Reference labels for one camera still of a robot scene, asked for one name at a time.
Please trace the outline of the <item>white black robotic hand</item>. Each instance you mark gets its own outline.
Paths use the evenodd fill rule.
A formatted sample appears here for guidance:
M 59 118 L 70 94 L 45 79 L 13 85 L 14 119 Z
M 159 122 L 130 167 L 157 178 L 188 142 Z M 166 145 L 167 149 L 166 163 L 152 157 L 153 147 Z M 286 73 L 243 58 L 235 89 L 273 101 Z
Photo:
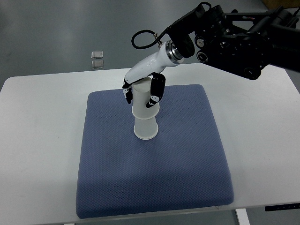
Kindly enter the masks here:
M 175 67 L 181 64 L 184 58 L 180 55 L 174 43 L 169 40 L 164 42 L 159 51 L 146 57 L 134 65 L 123 79 L 123 94 L 128 104 L 133 100 L 132 84 L 152 76 L 150 80 L 150 98 L 146 103 L 151 108 L 158 103 L 164 94 L 165 76 L 161 72 L 166 67 Z

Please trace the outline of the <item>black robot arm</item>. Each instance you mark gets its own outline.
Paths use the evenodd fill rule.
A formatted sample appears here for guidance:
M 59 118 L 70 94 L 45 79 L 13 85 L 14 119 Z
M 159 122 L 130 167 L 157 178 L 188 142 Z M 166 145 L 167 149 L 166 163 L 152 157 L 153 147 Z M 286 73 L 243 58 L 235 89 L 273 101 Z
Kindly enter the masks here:
M 201 2 L 166 33 L 184 58 L 255 80 L 267 65 L 300 69 L 298 18 L 283 7 L 264 13 L 224 13 Z

